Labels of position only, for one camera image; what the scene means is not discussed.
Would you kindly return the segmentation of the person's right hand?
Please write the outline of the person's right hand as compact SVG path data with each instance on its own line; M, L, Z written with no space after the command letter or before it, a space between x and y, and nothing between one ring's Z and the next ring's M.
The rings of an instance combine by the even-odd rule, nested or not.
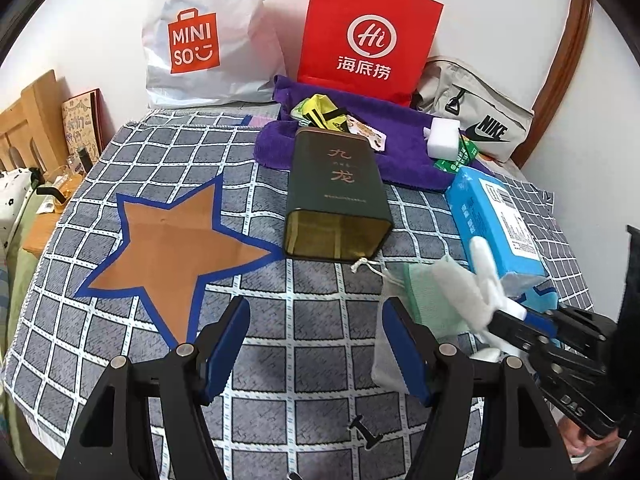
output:
M622 440L617 430L604 439L593 439L586 434L585 430L565 416L558 422L558 428L569 456L587 454L587 457L577 465L580 470L591 469L609 460Z

